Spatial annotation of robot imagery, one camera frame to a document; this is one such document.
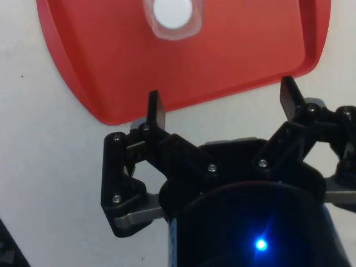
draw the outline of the white circular object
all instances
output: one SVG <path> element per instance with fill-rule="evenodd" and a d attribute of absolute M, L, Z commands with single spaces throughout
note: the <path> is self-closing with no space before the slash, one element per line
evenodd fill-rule
<path fill-rule="evenodd" d="M 178 29 L 188 23 L 193 13 L 191 0 L 155 0 L 154 15 L 168 29 Z"/>

